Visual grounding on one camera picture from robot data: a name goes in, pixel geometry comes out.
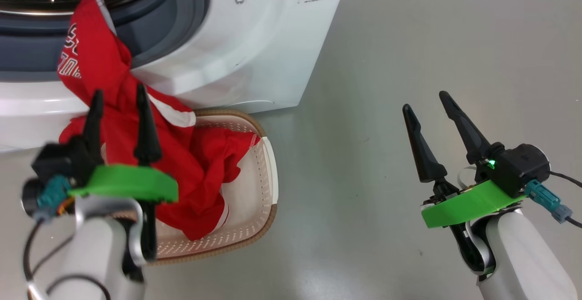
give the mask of black cable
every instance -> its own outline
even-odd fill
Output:
[[[566,176],[564,174],[560,174],[559,172],[553,172],[553,171],[549,172],[549,174],[557,176],[559,178],[563,178],[564,180],[569,180],[570,182],[572,182],[572,183],[578,185],[580,188],[582,188],[582,182],[580,182],[579,180],[575,180],[570,176]]]
[[[41,260],[39,260],[38,263],[36,264],[35,268],[33,268],[33,271],[32,271],[33,276],[36,275],[37,271],[40,269],[40,267],[42,265],[44,265],[44,263],[46,261],[48,261],[50,258],[52,258],[52,256],[54,256],[57,252],[59,252],[61,249],[63,249],[72,240],[73,240],[73,236],[71,235],[68,238],[64,239],[63,242],[61,242],[58,246],[56,246],[56,248],[54,248],[52,251],[50,251],[48,254],[46,254],[44,257],[42,257]]]
[[[52,290],[59,285],[60,283],[63,283],[64,281],[67,280],[85,280],[85,281],[89,281],[93,284],[95,284],[97,287],[99,287],[101,289],[101,291],[103,292],[103,295],[105,296],[105,300],[111,300],[111,295],[109,293],[109,291],[107,290],[107,288],[98,280],[94,279],[93,277],[89,276],[89,275],[81,275],[81,274],[71,274],[71,275],[65,275],[65,276],[61,276],[58,279],[56,279],[54,282],[52,282],[48,288],[46,288],[46,294],[50,295],[52,293]]]
[[[569,180],[570,182],[572,182],[572,183],[576,184],[577,186],[579,186],[580,188],[582,188],[582,182],[580,182],[579,180],[576,180],[576,179],[574,179],[574,178],[572,178],[572,177],[570,177],[570,176],[567,176],[567,175],[561,174],[561,173],[559,173],[559,172],[553,172],[553,171],[549,172],[549,174],[550,174],[550,175],[557,176],[557,177],[559,177],[559,178],[563,178],[564,180]],[[580,222],[579,222],[579,221],[577,221],[576,219],[573,219],[572,217],[566,217],[565,219],[566,219],[566,221],[567,221],[568,223],[570,223],[570,224],[572,224],[572,225],[574,225],[574,226],[576,226],[576,227],[580,227],[580,228],[582,228],[582,223],[580,223]]]
[[[73,236],[69,236],[69,238],[66,238],[65,240],[63,240],[63,242],[61,242],[56,248],[54,248],[52,251],[50,251],[48,254],[46,254],[44,257],[42,257],[42,259],[40,261],[38,261],[38,264],[35,265],[35,269],[31,269],[30,268],[30,251],[32,248],[33,240],[35,240],[35,236],[36,236],[38,230],[40,229],[42,223],[44,223],[44,220],[39,219],[37,221],[37,223],[35,224],[35,227],[33,227],[32,231],[29,233],[29,237],[26,240],[26,244],[25,244],[25,250],[24,250],[23,255],[22,255],[22,270],[25,273],[25,278],[26,278],[27,282],[33,281],[35,273],[42,266],[42,264],[44,264],[47,260],[49,260],[57,252],[59,252],[59,250],[64,248],[64,246],[67,245],[69,242],[71,242],[71,240],[73,240]],[[49,285],[49,287],[46,289],[46,293],[50,294],[52,292],[52,290],[58,284],[63,283],[64,281],[67,281],[67,280],[86,280],[86,281],[89,281],[101,289],[101,291],[103,292],[103,294],[105,296],[105,300],[111,300],[111,295],[110,295],[109,291],[101,282],[99,282],[98,280],[94,279],[93,277],[91,277],[89,275],[80,275],[80,274],[65,275],[65,276],[58,278],[56,281],[52,282]],[[31,299],[30,289],[27,292],[27,298]]]
[[[582,228],[582,223],[580,223],[576,219],[573,219],[572,217],[566,217],[566,221],[568,221],[568,223],[570,223],[570,224],[572,224],[572,225],[574,225],[576,227]]]
[[[32,248],[33,240],[35,239],[38,229],[42,225],[43,221],[44,219],[39,219],[35,227],[33,227],[33,230],[29,233],[29,238],[26,240],[25,244],[25,251],[22,254],[22,270],[25,272],[25,278],[27,282],[32,281],[34,276],[32,270],[30,269],[30,249]]]

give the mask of white stripe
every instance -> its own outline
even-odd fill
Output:
[[[224,202],[224,209],[222,211],[222,215],[221,215],[220,219],[218,220],[218,223],[216,224],[216,227],[214,228],[214,230],[212,230],[212,232],[216,231],[217,229],[219,229],[222,226],[224,226],[224,224],[226,224],[226,219],[228,218],[228,215],[229,215],[230,212],[231,212],[231,208],[228,206],[228,203],[226,203],[226,201],[225,201]]]
[[[99,6],[99,10],[101,11],[101,14],[103,15],[103,19],[105,19],[107,26],[115,35],[117,35],[117,31],[115,30],[115,27],[113,25],[113,19],[111,19],[111,15],[110,15],[109,11],[107,10],[107,7],[105,6],[105,0],[95,0],[95,1],[97,2],[97,5]]]
[[[190,127],[196,124],[196,115],[193,111],[177,111],[172,106],[166,105],[151,95],[148,95],[148,97],[170,124],[178,127]]]

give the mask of cable connector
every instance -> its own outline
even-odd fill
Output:
[[[33,218],[37,221],[39,219],[50,221],[52,217],[56,216],[59,205],[69,197],[70,190],[71,184],[66,177],[53,176],[37,199],[38,209],[33,214]]]
[[[553,219],[557,220],[560,224],[564,223],[566,219],[571,216],[572,209],[566,207],[565,205],[559,205],[559,207],[552,212]]]
[[[553,219],[557,220],[560,224],[564,223],[567,217],[572,216],[571,209],[561,204],[562,200],[560,197],[555,195],[538,180],[528,182],[524,193],[528,198],[539,203],[549,211]]]

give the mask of laundry basket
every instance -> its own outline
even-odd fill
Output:
[[[254,132],[261,140],[239,162],[237,179],[222,184],[221,194],[231,210],[226,224],[200,240],[188,240],[180,230],[158,220],[158,260],[152,265],[197,260],[253,244],[269,230],[277,213],[275,157],[258,122],[234,110],[201,110],[196,112],[196,126]]]

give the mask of cable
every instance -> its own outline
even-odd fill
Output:
[[[572,217],[566,217],[566,221],[576,227],[580,227],[582,228],[582,223],[580,223],[579,221],[577,221],[576,219],[573,219]]]
[[[570,176],[566,176],[564,174],[560,174],[559,172],[553,172],[553,171],[550,171],[549,174],[557,176],[559,178],[563,178],[564,180],[569,180],[570,182],[572,182],[572,183],[578,185],[580,188],[582,188],[582,182],[580,182],[579,180],[575,180]]]
[[[71,274],[71,275],[65,275],[65,276],[61,276],[60,278],[56,279],[54,282],[52,282],[48,288],[46,288],[46,294],[51,294],[52,290],[59,285],[60,283],[63,283],[64,281],[67,280],[85,280],[85,281],[89,281],[93,284],[95,284],[97,287],[99,287],[101,289],[101,291],[103,292],[103,295],[105,296],[105,300],[111,300],[111,295],[109,293],[109,291],[107,290],[107,288],[98,280],[94,279],[93,277],[89,276],[89,275],[81,275],[81,274]]]
[[[73,240],[73,236],[71,235],[68,238],[64,239],[63,242],[61,242],[58,246],[56,246],[56,248],[54,248],[52,251],[50,251],[48,254],[46,254],[44,257],[42,257],[42,259],[38,261],[38,263],[35,265],[35,268],[33,268],[33,270],[32,270],[33,276],[36,275],[37,271],[40,269],[40,267],[42,265],[44,265],[45,262],[47,262],[50,258],[52,258],[52,256],[54,256],[57,252],[62,250],[72,240]]]
[[[69,197],[63,201],[56,210],[57,215],[63,215],[67,208],[75,202],[75,197]]]
[[[35,224],[35,227],[33,227],[32,231],[29,233],[29,237],[26,240],[26,244],[25,244],[25,250],[24,250],[23,255],[22,255],[22,270],[25,273],[25,278],[26,278],[27,282],[33,281],[35,273],[38,271],[38,269],[40,269],[40,267],[46,261],[48,261],[52,256],[54,256],[57,252],[59,252],[62,248],[64,248],[65,245],[67,245],[69,242],[71,242],[71,240],[73,240],[73,236],[69,236],[68,238],[63,240],[63,242],[61,242],[58,246],[56,246],[56,248],[54,248],[52,251],[50,251],[48,254],[46,254],[44,257],[42,257],[42,259],[40,261],[38,261],[38,263],[35,265],[35,269],[31,269],[30,268],[30,251],[32,248],[33,240],[35,240],[35,236],[37,235],[38,230],[40,229],[42,223],[44,223],[44,219],[39,219],[37,221],[37,223]],[[105,300],[111,300],[111,295],[110,295],[109,291],[101,282],[99,282],[98,280],[94,279],[93,277],[91,277],[89,275],[80,275],[80,274],[61,276],[60,278],[56,279],[56,281],[52,282],[48,286],[48,288],[46,289],[46,294],[50,294],[52,292],[52,290],[57,285],[59,285],[60,283],[63,283],[64,281],[67,281],[67,280],[86,280],[86,281],[89,281],[101,289],[101,291],[103,292],[103,294],[105,296]],[[27,292],[27,297],[29,299],[32,298],[30,289]]]
[[[26,240],[25,244],[25,251],[22,254],[22,270],[25,272],[27,282],[33,280],[33,272],[30,269],[30,249],[32,248],[33,240],[35,239],[42,222],[44,222],[44,219],[39,219],[35,227],[33,227],[33,230],[29,233],[29,238]]]
[[[550,174],[550,175],[557,176],[557,177],[559,177],[559,178],[563,178],[564,180],[569,180],[570,182],[572,182],[572,183],[576,184],[577,186],[579,186],[580,188],[582,188],[582,182],[580,182],[579,180],[576,180],[576,179],[574,179],[574,178],[572,178],[572,177],[570,177],[570,176],[567,176],[567,175],[561,174],[561,173],[559,173],[559,172],[553,172],[553,171],[550,171],[550,172],[549,172],[549,174]],[[582,228],[582,223],[580,223],[580,222],[579,222],[579,221],[577,221],[576,219],[573,219],[573,218],[572,218],[572,217],[570,217],[570,216],[569,216],[569,217],[565,217],[564,219],[565,219],[565,220],[566,220],[568,223],[570,223],[570,224],[572,224],[572,225],[574,225],[574,226],[576,226],[576,227],[580,227],[580,228]]]

